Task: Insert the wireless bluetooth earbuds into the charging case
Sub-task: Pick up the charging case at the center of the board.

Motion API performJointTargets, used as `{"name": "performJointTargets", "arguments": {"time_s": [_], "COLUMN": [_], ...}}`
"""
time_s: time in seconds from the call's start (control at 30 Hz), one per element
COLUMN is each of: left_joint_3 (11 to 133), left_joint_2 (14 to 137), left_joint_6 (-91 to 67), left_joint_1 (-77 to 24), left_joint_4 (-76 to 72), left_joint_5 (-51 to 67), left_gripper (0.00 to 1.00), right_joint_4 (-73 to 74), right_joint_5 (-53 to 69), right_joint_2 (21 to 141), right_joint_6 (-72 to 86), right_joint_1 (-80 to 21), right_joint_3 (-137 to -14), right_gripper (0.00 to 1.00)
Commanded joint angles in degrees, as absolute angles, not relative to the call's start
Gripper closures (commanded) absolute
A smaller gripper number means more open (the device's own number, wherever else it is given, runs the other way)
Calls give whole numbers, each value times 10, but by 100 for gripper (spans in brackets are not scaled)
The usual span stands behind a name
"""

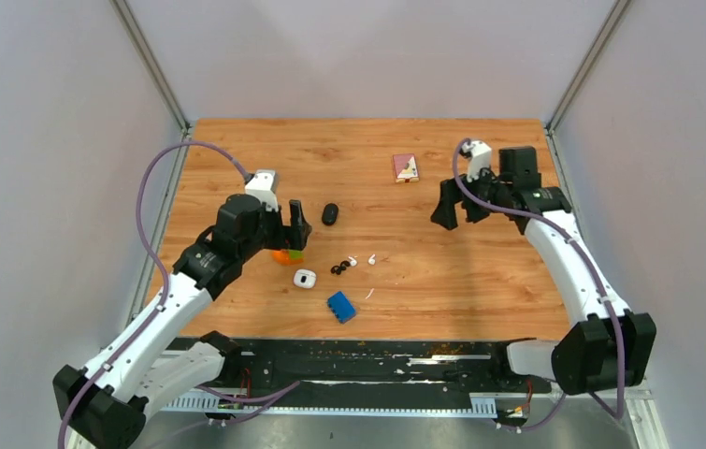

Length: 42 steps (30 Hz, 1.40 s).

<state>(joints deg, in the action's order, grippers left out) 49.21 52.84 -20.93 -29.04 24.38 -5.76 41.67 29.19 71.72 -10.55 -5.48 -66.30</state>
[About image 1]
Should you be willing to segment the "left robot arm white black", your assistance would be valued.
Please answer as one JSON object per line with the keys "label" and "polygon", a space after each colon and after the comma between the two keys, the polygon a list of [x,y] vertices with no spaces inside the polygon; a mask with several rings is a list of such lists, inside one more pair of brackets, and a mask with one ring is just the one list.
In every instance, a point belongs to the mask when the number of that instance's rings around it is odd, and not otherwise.
{"label": "left robot arm white black", "polygon": [[53,378],[64,424],[97,448],[128,448],[167,403],[201,384],[235,384],[241,348],[218,331],[202,336],[177,358],[156,366],[180,331],[242,274],[262,250],[306,248],[311,232],[300,201],[290,223],[255,196],[229,196],[215,224],[199,234],[165,275],[146,308],[83,368],[63,366]]}

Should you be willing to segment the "white earbud charging case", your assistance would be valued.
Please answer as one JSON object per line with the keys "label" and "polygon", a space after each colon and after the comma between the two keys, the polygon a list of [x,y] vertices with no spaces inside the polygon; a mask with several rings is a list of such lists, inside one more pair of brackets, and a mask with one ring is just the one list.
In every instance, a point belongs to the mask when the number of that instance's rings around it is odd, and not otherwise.
{"label": "white earbud charging case", "polygon": [[295,272],[293,284],[302,289],[312,289],[317,282],[317,275],[314,271],[300,268]]}

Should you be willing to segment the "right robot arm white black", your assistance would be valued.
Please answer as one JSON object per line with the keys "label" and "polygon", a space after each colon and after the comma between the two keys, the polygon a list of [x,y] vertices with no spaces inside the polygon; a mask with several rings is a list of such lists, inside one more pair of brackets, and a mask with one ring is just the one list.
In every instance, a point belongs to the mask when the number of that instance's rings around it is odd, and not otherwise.
{"label": "right robot arm white black", "polygon": [[569,395],[621,390],[642,383],[656,339],[656,323],[636,313],[607,281],[579,232],[563,191],[546,186],[535,148],[498,152],[463,139],[454,150],[453,176],[439,185],[432,223],[458,226],[456,208],[476,224],[493,213],[513,222],[539,254],[563,300],[570,329],[559,341],[518,340],[490,365],[490,377],[513,390],[527,376],[556,382]]}

